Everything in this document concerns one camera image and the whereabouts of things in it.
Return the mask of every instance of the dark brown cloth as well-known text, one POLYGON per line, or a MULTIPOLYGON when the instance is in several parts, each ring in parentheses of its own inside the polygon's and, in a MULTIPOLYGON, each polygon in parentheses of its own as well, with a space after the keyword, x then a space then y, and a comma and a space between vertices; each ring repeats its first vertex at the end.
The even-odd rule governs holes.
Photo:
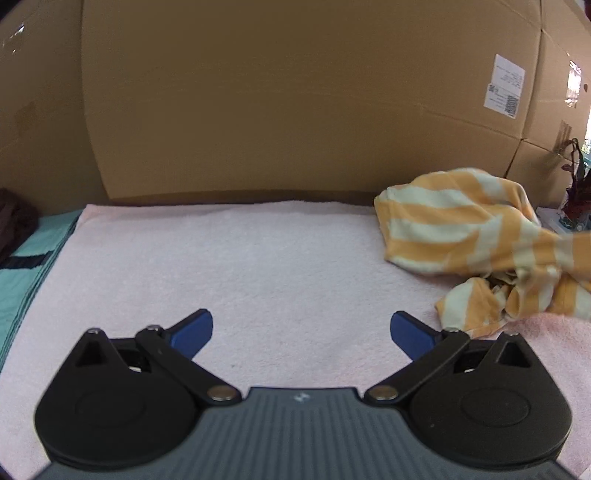
POLYGON ((0 263, 39 226, 37 209, 7 189, 0 189, 0 263))

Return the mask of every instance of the yellow striped cloth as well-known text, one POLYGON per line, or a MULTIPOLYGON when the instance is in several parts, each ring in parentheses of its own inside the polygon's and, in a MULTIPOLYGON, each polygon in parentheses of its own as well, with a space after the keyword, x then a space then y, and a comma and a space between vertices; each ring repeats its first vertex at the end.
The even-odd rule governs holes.
POLYGON ((591 233, 542 228, 518 183, 460 168, 390 187, 374 204, 386 260, 471 277, 436 303, 443 327, 479 337, 538 312, 591 318, 591 233))

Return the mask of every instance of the cardboard wall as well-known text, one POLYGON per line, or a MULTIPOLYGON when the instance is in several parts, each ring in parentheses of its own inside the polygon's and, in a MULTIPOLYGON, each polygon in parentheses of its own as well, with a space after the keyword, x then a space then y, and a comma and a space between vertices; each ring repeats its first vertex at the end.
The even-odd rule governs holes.
POLYGON ((570 173, 561 169, 567 163, 561 155, 523 141, 507 178, 524 186, 532 205, 557 208, 570 186, 570 173))
POLYGON ((86 0, 86 122, 112 199, 368 192, 432 170, 503 176, 521 140, 538 0, 86 0), (484 108, 496 55, 515 118, 484 108))
POLYGON ((23 0, 0 22, 0 187, 59 213, 108 202, 90 146, 80 0, 23 0))
POLYGON ((534 206, 558 206, 570 185, 556 153, 564 141, 583 144, 591 110, 591 22, 574 0, 542 0, 542 37, 534 94, 519 146, 507 174, 521 183, 534 206), (573 62, 582 74, 578 93, 569 93, 573 62))
POLYGON ((472 166, 556 204, 590 25, 574 0, 22 0, 0 22, 0 186, 45 213, 103 184, 138 205, 365 203, 472 166))

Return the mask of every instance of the white towel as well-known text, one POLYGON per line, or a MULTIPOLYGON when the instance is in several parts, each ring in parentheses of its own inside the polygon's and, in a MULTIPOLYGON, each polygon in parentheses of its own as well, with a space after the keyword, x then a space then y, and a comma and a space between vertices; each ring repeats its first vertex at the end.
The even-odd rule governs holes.
MULTIPOLYGON (((213 339, 195 360, 244 393, 252 385, 362 392, 409 361, 389 338, 392 313, 437 328, 434 302, 461 281, 410 274, 385 262, 383 249, 369 207, 88 207, 0 374, 0 463, 24 480, 47 461, 35 405, 90 326, 132 336, 204 307, 213 339)), ((581 473, 591 462, 591 358, 578 325, 535 323, 526 338, 573 406, 561 460, 581 473)))

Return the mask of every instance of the barcode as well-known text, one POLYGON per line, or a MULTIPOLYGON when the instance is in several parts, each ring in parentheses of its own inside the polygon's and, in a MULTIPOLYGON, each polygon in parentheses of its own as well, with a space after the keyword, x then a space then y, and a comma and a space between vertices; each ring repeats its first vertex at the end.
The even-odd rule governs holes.
POLYGON ((519 105, 519 99, 512 95, 508 95, 507 103, 505 105, 505 113, 514 118, 517 113, 517 105, 519 105))

